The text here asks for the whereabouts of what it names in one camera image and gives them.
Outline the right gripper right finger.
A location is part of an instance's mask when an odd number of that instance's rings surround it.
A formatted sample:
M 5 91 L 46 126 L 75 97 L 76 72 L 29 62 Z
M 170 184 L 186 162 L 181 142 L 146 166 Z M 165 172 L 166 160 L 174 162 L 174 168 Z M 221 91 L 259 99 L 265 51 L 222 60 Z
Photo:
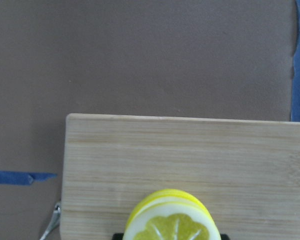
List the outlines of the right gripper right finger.
M 224 234 L 224 233 L 222 233 L 222 234 L 220 235 L 220 239 L 221 239 L 221 240 L 231 240 L 231 239 L 229 238 L 229 236 L 228 236 L 227 234 Z

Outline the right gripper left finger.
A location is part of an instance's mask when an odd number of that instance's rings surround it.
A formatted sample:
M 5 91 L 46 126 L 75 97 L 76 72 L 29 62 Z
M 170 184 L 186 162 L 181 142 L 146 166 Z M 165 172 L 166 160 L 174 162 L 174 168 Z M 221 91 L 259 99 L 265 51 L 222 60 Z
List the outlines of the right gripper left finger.
M 124 233 L 114 233 L 111 240 L 123 240 Z

